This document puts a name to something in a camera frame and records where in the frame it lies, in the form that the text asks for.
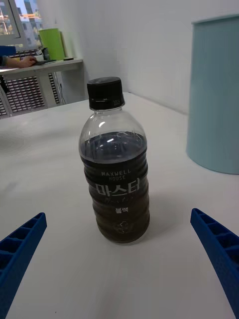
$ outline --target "desk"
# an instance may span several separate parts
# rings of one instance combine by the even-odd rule
[[[131,245],[97,229],[78,153],[87,101],[1,120],[1,238],[42,211],[48,223],[7,319],[235,319],[190,215],[238,234],[239,176],[187,157],[187,116],[125,100],[148,138],[151,222]]]
[[[24,77],[35,76],[44,100],[46,108],[53,107],[56,105],[54,94],[51,87],[51,82],[48,74],[59,72],[59,71],[70,71],[77,70],[79,66],[82,65],[82,59],[74,59],[69,61],[55,61],[52,63],[31,66],[29,68],[23,69],[0,69],[0,76],[4,76],[4,79],[7,80],[16,80]],[[1,98],[4,101],[4,104],[7,106],[7,109],[10,110],[10,106],[7,100],[6,95],[3,90],[0,88]]]

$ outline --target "light blue container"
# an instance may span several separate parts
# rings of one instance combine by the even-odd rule
[[[187,154],[239,174],[239,14],[194,23]]]

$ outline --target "plastic bottle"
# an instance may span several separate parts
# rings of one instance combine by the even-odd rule
[[[120,78],[88,83],[90,109],[79,151],[97,225],[108,239],[128,243],[149,225],[147,140],[142,126],[122,110]]]

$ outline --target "person's arm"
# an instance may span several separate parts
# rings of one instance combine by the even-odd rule
[[[34,56],[26,56],[24,59],[17,61],[8,57],[2,57],[5,59],[3,66],[7,68],[28,68],[36,63],[36,58]]]

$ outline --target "green container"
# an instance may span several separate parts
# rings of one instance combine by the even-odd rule
[[[48,48],[52,60],[63,60],[65,53],[61,40],[61,32],[56,29],[40,30],[40,37],[44,47]]]

